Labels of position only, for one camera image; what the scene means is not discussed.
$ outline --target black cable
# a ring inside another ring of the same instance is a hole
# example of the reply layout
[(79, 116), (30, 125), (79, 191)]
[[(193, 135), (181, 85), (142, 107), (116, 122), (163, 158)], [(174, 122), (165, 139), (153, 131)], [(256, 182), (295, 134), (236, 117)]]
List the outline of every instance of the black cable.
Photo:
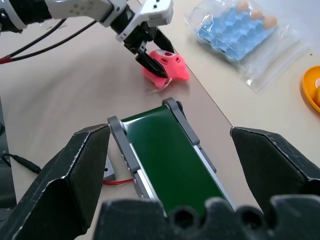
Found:
[(49, 47), (46, 47), (42, 50), (39, 50), (39, 51), (36, 51), (36, 52), (33, 52), (33, 53), (30, 53), (30, 54), (26, 54), (26, 55), (23, 55), (23, 56), (17, 56), (17, 57), (13, 57), (10, 59), (10, 62), (15, 62), (15, 61), (19, 61), (19, 60), (23, 60), (23, 59), (28, 59), (28, 58), (31, 58), (31, 57), (34, 57), (36, 55), (39, 55), (39, 54), (43, 54), (51, 49), (54, 49), (56, 47), (59, 47), (60, 45), (68, 42), (69, 40), (73, 39), (74, 37), (78, 36), (80, 33), (82, 33), (83, 31), (87, 30), (88, 28), (90, 28), (92, 25), (94, 25), (97, 21), (94, 20), (92, 21), (91, 23), (89, 23), (87, 26), (83, 27), (82, 29), (80, 29), (79, 31), (75, 32), (74, 34), (72, 34), (71, 36), (65, 38), (64, 40), (54, 44), (54, 45), (51, 45)]
[(43, 40), (44, 38), (46, 38), (47, 36), (49, 36), (50, 34), (52, 34), (55, 30), (57, 30), (67, 19), (62, 19), (60, 22), (57, 23), (57, 25), (55, 25), (52, 29), (50, 29), (49, 31), (47, 31), (45, 34), (43, 34), (42, 36), (38, 37), (36, 40), (30, 42), (29, 44), (25, 45), (24, 47), (18, 49), (17, 51), (14, 51), (13, 53), (9, 54), (7, 57), (14, 57), (15, 55), (18, 55), (19, 53), (27, 50), (28, 48), (32, 47), (33, 45), (35, 45), (36, 43), (40, 42), (41, 40)]
[(5, 157), (11, 157), (12, 159), (14, 159), (17, 163), (21, 164), (22, 166), (24, 166), (25, 168), (29, 169), (31, 172), (35, 173), (35, 174), (39, 174), (41, 171), (41, 168), (39, 166), (37, 166), (36, 164), (34, 164), (33, 162), (18, 156), (18, 155), (13, 155), (10, 153), (4, 153), (1, 155), (2, 160), (9, 166), (11, 167), (11, 164), (6, 160)]

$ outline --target green conveyor belt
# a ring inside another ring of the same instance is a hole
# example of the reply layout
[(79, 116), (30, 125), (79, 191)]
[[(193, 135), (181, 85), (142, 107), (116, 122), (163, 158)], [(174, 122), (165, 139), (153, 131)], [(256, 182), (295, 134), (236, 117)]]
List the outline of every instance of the green conveyor belt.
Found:
[(223, 197), (166, 106), (122, 122), (167, 214), (178, 206), (190, 206), (202, 215), (205, 200)]

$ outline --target blue egg tray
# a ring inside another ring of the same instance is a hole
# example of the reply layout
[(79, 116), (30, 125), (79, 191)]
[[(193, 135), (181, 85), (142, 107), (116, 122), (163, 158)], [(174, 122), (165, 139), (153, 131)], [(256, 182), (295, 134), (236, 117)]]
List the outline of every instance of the blue egg tray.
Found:
[(249, 12), (237, 13), (232, 7), (196, 30), (198, 41), (222, 54), (230, 63), (242, 60), (267, 39), (275, 28), (265, 30), (262, 20), (251, 20)]

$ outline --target egg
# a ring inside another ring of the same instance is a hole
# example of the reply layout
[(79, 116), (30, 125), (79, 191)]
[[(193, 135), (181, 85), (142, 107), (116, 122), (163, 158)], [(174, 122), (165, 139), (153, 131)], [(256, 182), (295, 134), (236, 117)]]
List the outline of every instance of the egg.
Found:
[(264, 18), (264, 15), (260, 9), (255, 9), (251, 12), (251, 20), (262, 20)]
[(318, 107), (320, 107), (320, 86), (315, 90), (313, 101)]
[(249, 12), (249, 3), (247, 1), (239, 1), (235, 8), (238, 14), (243, 12)]
[(263, 20), (263, 28), (265, 30), (275, 28), (278, 24), (278, 20), (275, 16), (267, 16)]

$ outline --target brown egg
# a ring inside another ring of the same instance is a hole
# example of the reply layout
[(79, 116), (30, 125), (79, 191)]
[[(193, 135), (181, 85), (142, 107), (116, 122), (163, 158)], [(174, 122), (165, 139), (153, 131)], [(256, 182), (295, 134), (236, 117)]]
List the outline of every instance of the brown egg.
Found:
[(239, 1), (236, 4), (236, 12), (243, 13), (243, 12), (249, 12), (249, 3), (247, 1)]
[(262, 20), (264, 18), (264, 15), (260, 9), (255, 9), (251, 12), (251, 20)]
[(267, 16), (263, 20), (263, 28), (265, 30), (275, 28), (277, 26), (277, 24), (278, 24), (278, 20), (275, 16)]

